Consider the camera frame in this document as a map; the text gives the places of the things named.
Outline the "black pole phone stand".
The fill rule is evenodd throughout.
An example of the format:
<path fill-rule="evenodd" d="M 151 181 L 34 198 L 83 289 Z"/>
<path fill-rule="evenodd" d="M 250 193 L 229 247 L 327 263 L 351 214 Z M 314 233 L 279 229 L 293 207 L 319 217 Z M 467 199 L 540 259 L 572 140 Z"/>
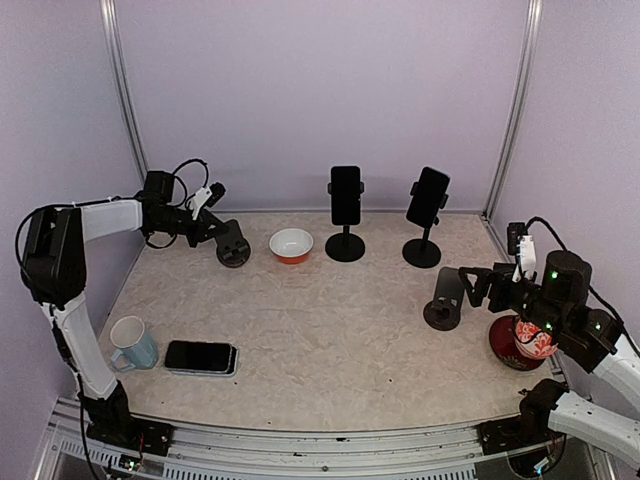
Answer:
<path fill-rule="evenodd" d="M 326 254 L 335 261 L 350 263 L 364 256 L 364 241 L 344 225 L 341 233 L 332 235 L 325 243 Z"/>
<path fill-rule="evenodd" d="M 441 260 L 440 248 L 429 239 L 431 228 L 438 223 L 438 214 L 430 228 L 422 228 L 422 236 L 407 241 L 402 256 L 410 265 L 428 269 L 435 267 Z"/>

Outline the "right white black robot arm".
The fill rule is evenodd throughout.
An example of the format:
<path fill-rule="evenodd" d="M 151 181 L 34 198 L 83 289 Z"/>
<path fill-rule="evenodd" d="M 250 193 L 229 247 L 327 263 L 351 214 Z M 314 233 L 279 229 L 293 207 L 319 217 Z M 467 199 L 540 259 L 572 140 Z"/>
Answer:
<path fill-rule="evenodd" d="M 591 308 L 591 265 L 577 254 L 555 250 L 546 257 L 542 282 L 512 279 L 513 264 L 491 269 L 461 267 L 458 276 L 474 307 L 484 299 L 492 312 L 512 310 L 550 335 L 554 345 L 586 373 L 605 381 L 633 407 L 639 405 L 639 349 L 623 321 Z M 562 383 L 545 379 L 527 393 L 511 426 L 523 444 L 552 431 L 568 434 L 639 466 L 639 423 L 595 405 Z"/>

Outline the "black teal phone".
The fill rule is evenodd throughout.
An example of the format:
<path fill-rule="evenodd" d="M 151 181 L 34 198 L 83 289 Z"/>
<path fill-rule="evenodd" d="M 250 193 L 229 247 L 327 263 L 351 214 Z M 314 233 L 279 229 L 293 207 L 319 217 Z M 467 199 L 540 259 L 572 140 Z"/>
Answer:
<path fill-rule="evenodd" d="M 331 222 L 336 226 L 354 226 L 361 221 L 361 195 L 364 183 L 358 166 L 333 166 L 328 193 L 331 199 Z"/>

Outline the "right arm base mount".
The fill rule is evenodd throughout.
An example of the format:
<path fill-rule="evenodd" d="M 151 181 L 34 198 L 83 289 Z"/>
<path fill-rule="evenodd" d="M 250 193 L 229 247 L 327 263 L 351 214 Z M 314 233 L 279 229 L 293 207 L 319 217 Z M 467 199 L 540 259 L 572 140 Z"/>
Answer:
<path fill-rule="evenodd" d="M 558 435 L 548 426 L 550 413 L 568 393 L 566 383 L 544 379 L 526 390 L 516 416 L 480 423 L 478 436 L 484 455 L 516 450 L 552 440 Z"/>

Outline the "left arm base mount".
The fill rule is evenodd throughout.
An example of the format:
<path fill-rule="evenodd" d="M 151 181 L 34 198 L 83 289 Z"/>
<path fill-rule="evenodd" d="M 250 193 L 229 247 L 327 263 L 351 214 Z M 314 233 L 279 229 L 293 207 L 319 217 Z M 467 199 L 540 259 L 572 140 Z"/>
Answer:
<path fill-rule="evenodd" d="M 174 426 L 133 416 L 120 382 L 107 398 L 92 399 L 84 395 L 79 395 L 79 398 L 89 416 L 86 434 L 90 439 L 142 454 L 167 456 Z"/>

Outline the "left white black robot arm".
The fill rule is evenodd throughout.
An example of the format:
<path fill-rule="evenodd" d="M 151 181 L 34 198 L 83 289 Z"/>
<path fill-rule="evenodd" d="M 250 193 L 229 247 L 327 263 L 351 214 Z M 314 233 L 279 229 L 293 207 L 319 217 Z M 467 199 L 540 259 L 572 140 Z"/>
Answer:
<path fill-rule="evenodd" d="M 228 226 L 210 211 L 225 194 L 219 183 L 205 183 L 183 205 L 175 206 L 175 177 L 148 173 L 132 197 L 109 197 L 82 203 L 51 204 L 31 212 L 15 236 L 16 259 L 23 284 L 48 319 L 63 361 L 74 373 L 82 407 L 93 425 L 121 445 L 140 434 L 130 414 L 122 384 L 106 364 L 86 306 L 86 243 L 139 231 L 183 236 L 195 247 L 226 234 Z"/>

